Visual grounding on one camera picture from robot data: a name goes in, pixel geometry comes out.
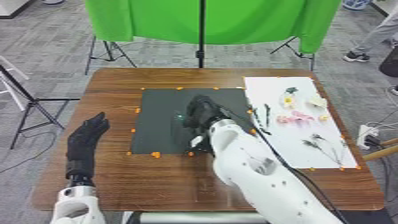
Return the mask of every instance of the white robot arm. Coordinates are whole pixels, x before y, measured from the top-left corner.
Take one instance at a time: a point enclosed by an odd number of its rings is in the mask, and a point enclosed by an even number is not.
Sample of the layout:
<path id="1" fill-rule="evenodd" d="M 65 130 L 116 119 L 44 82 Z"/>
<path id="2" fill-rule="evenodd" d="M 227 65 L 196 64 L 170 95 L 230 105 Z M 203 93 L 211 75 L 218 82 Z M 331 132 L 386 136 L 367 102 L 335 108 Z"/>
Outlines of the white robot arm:
<path id="1" fill-rule="evenodd" d="M 267 221 L 273 224 L 342 224 L 271 147 L 246 133 L 207 96 L 195 98 L 187 111 L 186 127 L 203 132 L 193 140 L 193 148 L 211 143 L 216 174 L 223 182 L 241 188 Z"/>
<path id="2" fill-rule="evenodd" d="M 97 188 L 75 186 L 60 192 L 52 224 L 106 224 Z"/>

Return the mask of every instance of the cable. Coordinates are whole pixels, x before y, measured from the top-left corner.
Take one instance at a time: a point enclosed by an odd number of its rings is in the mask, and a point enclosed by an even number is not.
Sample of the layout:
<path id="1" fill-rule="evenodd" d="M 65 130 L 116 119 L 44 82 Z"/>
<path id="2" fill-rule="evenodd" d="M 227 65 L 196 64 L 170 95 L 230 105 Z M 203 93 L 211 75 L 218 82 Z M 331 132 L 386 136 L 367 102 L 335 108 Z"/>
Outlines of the cable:
<path id="1" fill-rule="evenodd" d="M 394 114 L 398 112 L 398 107 L 397 107 L 397 110 L 390 113 L 390 115 L 386 116 L 386 118 L 379 121 L 379 122 L 369 122 L 369 123 L 379 123 L 379 124 L 383 124 L 383 122 L 388 120 L 388 118 L 394 116 Z M 372 128 L 360 136 L 358 136 L 358 138 L 360 137 L 363 137 L 365 136 L 365 134 L 370 132 L 370 131 L 374 131 L 378 129 L 378 127 L 376 128 Z"/>
<path id="2" fill-rule="evenodd" d="M 0 174 L 6 173 L 12 169 L 15 169 L 20 165 L 24 165 L 31 160 L 35 160 L 44 155 L 44 153 L 52 149 L 54 144 L 56 144 L 56 139 L 58 139 L 58 134 L 54 132 L 44 132 L 44 133 L 40 133 L 36 135 L 31 135 L 31 136 L 26 136 L 24 135 L 24 137 L 26 138 L 35 138 L 35 137 L 38 137 L 40 135 L 45 135 L 45 134 L 52 134 L 54 135 L 54 139 L 52 139 L 52 142 L 51 142 L 51 145 L 49 145 L 47 149 L 36 154 L 35 157 L 31 157 L 29 159 L 26 159 L 17 165 L 13 165 L 10 168 L 6 168 L 0 171 Z"/>
<path id="3" fill-rule="evenodd" d="M 269 142 L 269 140 L 267 140 L 267 138 L 266 138 L 266 135 L 264 135 L 264 133 L 262 133 L 262 131 L 260 131 L 257 125 L 255 125 L 253 122 L 251 122 L 251 120 L 250 120 L 246 117 L 243 117 L 243 116 L 230 110 L 230 108 L 227 108 L 223 105 L 219 105 L 219 107 L 232 113 L 232 115 L 235 115 L 235 117 L 237 117 L 237 118 L 248 123 L 248 125 L 255 128 L 255 130 L 257 130 L 257 132 L 259 132 L 259 134 L 260 134 L 260 137 L 262 137 L 262 139 L 264 139 L 264 141 L 266 141 L 266 143 L 267 143 L 267 145 L 269 145 L 269 147 L 271 147 L 271 150 L 273 150 L 273 153 L 274 153 L 274 155 L 276 155 L 276 157 L 278 157 L 278 160 L 282 161 L 283 166 L 287 167 L 287 169 L 290 170 L 290 172 L 294 173 L 294 175 L 298 176 L 298 178 L 301 179 L 301 177 L 303 177 L 303 178 L 306 179 L 306 181 L 310 182 L 310 184 L 314 185 L 315 190 L 319 191 L 319 193 L 321 193 L 321 195 L 322 195 L 322 197 L 324 197 L 324 199 L 326 199 L 326 201 L 328 201 L 328 204 L 330 204 L 330 206 L 331 206 L 331 208 L 333 208 L 333 211 L 335 211 L 335 213 L 337 213 L 337 216 L 340 217 L 342 222 L 344 222 L 346 224 L 351 224 L 351 222 L 347 221 L 346 216 L 344 216 L 344 214 L 342 214 L 342 211 L 338 210 L 338 208 L 337 208 L 337 206 L 335 206 L 335 204 L 333 204 L 333 201 L 331 201 L 331 199 L 330 199 L 330 197 L 328 197 L 328 195 L 326 195 L 326 192 L 322 191 L 322 189 L 321 189 L 317 183 L 314 182 L 314 180 L 312 180 L 312 178 L 306 176 L 306 174 L 305 174 L 305 173 L 303 173 L 303 172 L 290 166 L 290 164 L 289 164 L 289 162 L 287 162 L 287 160 L 285 160 L 285 158 L 283 158 L 283 156 L 282 156 L 282 154 L 280 154 L 280 152 L 278 152 L 278 150 L 276 150 L 276 148 L 274 148 L 274 146 L 273 146 L 273 144 L 271 144 L 271 142 Z"/>

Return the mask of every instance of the robotic hand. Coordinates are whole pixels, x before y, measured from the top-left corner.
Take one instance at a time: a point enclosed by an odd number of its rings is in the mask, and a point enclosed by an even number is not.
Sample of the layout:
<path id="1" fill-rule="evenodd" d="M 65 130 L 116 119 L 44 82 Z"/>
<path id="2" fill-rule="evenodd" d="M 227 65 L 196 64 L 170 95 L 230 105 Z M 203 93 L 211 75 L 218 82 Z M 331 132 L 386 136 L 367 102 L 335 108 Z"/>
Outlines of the robotic hand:
<path id="1" fill-rule="evenodd" d="M 84 122 L 68 138 L 67 179 L 70 179 L 70 185 L 60 192 L 52 224 L 106 224 L 91 178 L 95 177 L 97 144 L 109 128 L 106 113 L 100 113 Z"/>
<path id="2" fill-rule="evenodd" d="M 200 128 L 209 134 L 216 174 L 230 186 L 239 186 L 267 221 L 273 224 L 342 224 L 273 149 L 246 133 L 211 97 L 195 98 L 187 114 L 186 127 Z"/>

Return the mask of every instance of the tripod stand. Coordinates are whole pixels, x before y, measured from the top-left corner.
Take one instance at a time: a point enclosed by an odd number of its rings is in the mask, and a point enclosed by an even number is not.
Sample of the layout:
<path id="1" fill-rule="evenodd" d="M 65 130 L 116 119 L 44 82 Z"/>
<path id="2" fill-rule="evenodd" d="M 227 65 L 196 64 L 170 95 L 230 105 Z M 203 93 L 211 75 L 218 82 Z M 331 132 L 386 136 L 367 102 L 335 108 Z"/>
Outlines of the tripod stand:
<path id="1" fill-rule="evenodd" d="M 125 53 L 125 51 L 122 49 L 122 46 L 118 45 L 118 43 L 116 42 L 109 42 L 109 41 L 104 41 L 104 46 L 106 46 L 106 51 L 107 51 L 106 54 L 109 55 L 109 58 L 107 59 L 102 58 L 102 56 L 100 57 L 95 57 L 93 56 L 93 52 L 95 52 L 95 48 L 97 48 L 97 36 L 95 36 L 93 37 L 93 42 L 91 42 L 90 60 L 88 60 L 86 72 L 84 72 L 86 75 L 90 74 L 91 61 L 97 60 L 97 59 L 102 59 L 104 61 L 113 62 L 122 57 L 125 57 L 127 60 L 129 60 L 129 62 L 131 62 L 131 64 L 132 64 L 132 66 L 138 68 L 138 65 L 136 65 L 136 63 L 134 63 L 134 61 L 132 61 L 132 59 L 131 59 L 131 57 L 129 57 L 129 55 L 127 55 L 127 53 Z M 120 52 L 122 52 L 122 56 L 120 57 L 115 57 L 115 52 L 113 52 L 115 49 L 120 50 Z"/>
<path id="2" fill-rule="evenodd" d="M 306 59 L 310 59 L 310 61 L 312 61 L 312 62 L 310 62 L 310 69 L 312 69 L 312 71 L 315 71 L 315 54 L 314 54 L 312 57 L 306 57 L 305 54 L 298 52 L 298 50 L 296 50 L 294 47 L 290 46 L 290 42 L 292 42 L 296 39 L 298 39 L 298 37 L 294 37 L 294 38 L 287 41 L 287 43 L 278 47 L 278 49 L 271 52 L 271 54 L 274 54 L 274 53 L 282 50 L 282 48 L 287 46 L 287 47 L 290 48 L 290 50 L 294 51 L 296 56 L 298 56 L 299 58 L 306 58 Z"/>
<path id="3" fill-rule="evenodd" d="M 0 72 L 3 72 L 4 77 L 6 77 L 6 79 L 8 79 L 8 80 L 4 80 L 4 81 L 6 81 L 8 83 L 12 82 L 10 84 L 12 84 L 13 88 L 15 88 L 15 90 L 17 90 L 17 92 L 22 94 L 24 98 L 29 100 L 28 110 L 26 110 L 26 112 L 24 112 L 22 123 L 20 123 L 20 126 L 19 126 L 17 135 L 15 135 L 15 139 L 13 139 L 13 143 L 12 143 L 12 149 L 15 149 L 17 140 L 19 140 L 20 134 L 22 134 L 26 131 L 31 131 L 31 130 L 35 130 L 36 128 L 40 128 L 40 127 L 44 127 L 44 126 L 47 126 L 47 125 L 51 125 L 51 124 L 56 124 L 56 125 L 65 129 L 65 126 L 63 126 L 63 124 L 60 123 L 60 116 L 61 116 L 61 113 L 63 113 L 63 111 L 65 111 L 65 109 L 67 109 L 67 105 L 68 105 L 70 101 L 75 101 L 75 100 L 81 100 L 81 99 L 63 99 L 63 98 L 60 98 L 60 99 L 40 99 L 40 98 L 35 98 L 35 96 L 31 95 L 31 93 L 29 93 L 28 89 L 24 88 L 20 82 L 17 81 L 17 79 L 15 79 L 15 77 L 13 77 L 13 75 L 12 75 L 10 71 L 8 71 L 8 69 L 4 68 L 3 64 L 0 64 Z M 63 106 L 61 106 L 61 109 L 60 109 L 60 111 L 58 111 L 56 116 L 49 113 L 45 107 L 44 107 L 42 104 L 40 104 L 40 102 L 47 102 L 47 101 L 63 101 L 63 102 L 65 102 L 65 104 L 63 104 Z M 45 117 L 47 117 L 47 119 L 49 119 L 49 122 L 45 122 L 45 123 L 42 123 L 42 124 L 31 126 L 29 128 L 26 128 L 26 121 L 28 121 L 28 117 L 29 117 L 29 115 L 31 115 L 29 112 L 31 112 L 31 110 L 33 110 L 35 108 L 40 110 L 42 114 L 45 115 Z"/>

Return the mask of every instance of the light stand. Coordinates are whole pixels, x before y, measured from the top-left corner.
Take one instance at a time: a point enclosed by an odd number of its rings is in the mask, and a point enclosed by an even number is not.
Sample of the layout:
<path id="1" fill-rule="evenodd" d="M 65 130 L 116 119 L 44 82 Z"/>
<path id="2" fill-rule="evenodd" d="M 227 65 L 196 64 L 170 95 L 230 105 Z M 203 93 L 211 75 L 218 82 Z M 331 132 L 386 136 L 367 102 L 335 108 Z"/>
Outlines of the light stand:
<path id="1" fill-rule="evenodd" d="M 109 41 L 104 41 L 104 47 L 106 47 L 106 51 L 107 51 L 106 54 L 107 54 L 109 58 L 102 58 L 102 56 L 100 57 L 95 57 L 93 56 L 93 52 L 95 52 L 95 48 L 97 48 L 97 36 L 95 36 L 93 37 L 93 42 L 91 42 L 90 60 L 88 60 L 86 72 L 84 72 L 86 75 L 90 74 L 91 61 L 97 60 L 97 59 L 100 59 L 100 60 L 104 60 L 107 62 L 113 62 L 122 57 L 125 57 L 127 60 L 129 60 L 129 62 L 131 62 L 131 64 L 132 64 L 132 66 L 138 68 L 138 65 L 136 65 L 136 63 L 134 63 L 134 61 L 132 61 L 132 59 L 131 59 L 131 57 L 129 57 L 129 55 L 127 55 L 127 53 L 125 53 L 125 51 L 122 49 L 122 46 L 118 45 L 118 43 L 116 42 L 109 42 Z M 122 52 L 122 56 L 120 57 L 115 57 L 113 50 L 120 50 L 120 52 Z"/>
<path id="2" fill-rule="evenodd" d="M 205 68 L 205 36 L 207 36 L 207 0 L 200 0 L 200 50 L 196 57 L 200 59 L 200 68 Z"/>
<path id="3" fill-rule="evenodd" d="M 28 110 L 24 112 L 24 118 L 22 118 L 22 123 L 20 123 L 20 126 L 19 126 L 19 130 L 17 130 L 17 135 L 15 135 L 15 139 L 13 139 L 13 143 L 12 143 L 12 149 L 15 149 L 15 145 L 17 145 L 17 140 L 19 140 L 19 137 L 20 137 L 20 134 L 26 132 L 26 131 L 31 131 L 35 130 L 36 128 L 51 125 L 51 124 L 56 124 L 63 129 L 65 129 L 65 126 L 63 124 L 60 123 L 60 116 L 61 116 L 61 113 L 65 111 L 65 108 L 67 108 L 67 105 L 70 103 L 70 101 L 75 101 L 75 100 L 81 100 L 81 99 L 40 99 L 40 98 L 35 98 L 28 89 L 24 88 L 20 82 L 17 81 L 8 69 L 4 68 L 3 64 L 0 64 L 0 72 L 4 74 L 4 77 L 6 77 L 6 82 L 10 81 L 13 87 L 17 88 L 17 91 L 20 92 L 22 96 L 26 97 L 26 99 L 29 100 L 29 105 L 28 105 Z M 40 102 L 44 101 L 63 101 L 65 104 L 61 106 L 61 109 L 58 111 L 58 114 L 56 116 L 49 113 L 45 107 L 42 106 Z M 45 117 L 49 118 L 49 122 L 35 125 L 33 127 L 29 128 L 24 128 L 26 126 L 26 121 L 28 121 L 28 117 L 29 117 L 29 112 L 33 110 L 33 108 L 36 108 L 40 110 L 40 112 L 44 113 Z"/>

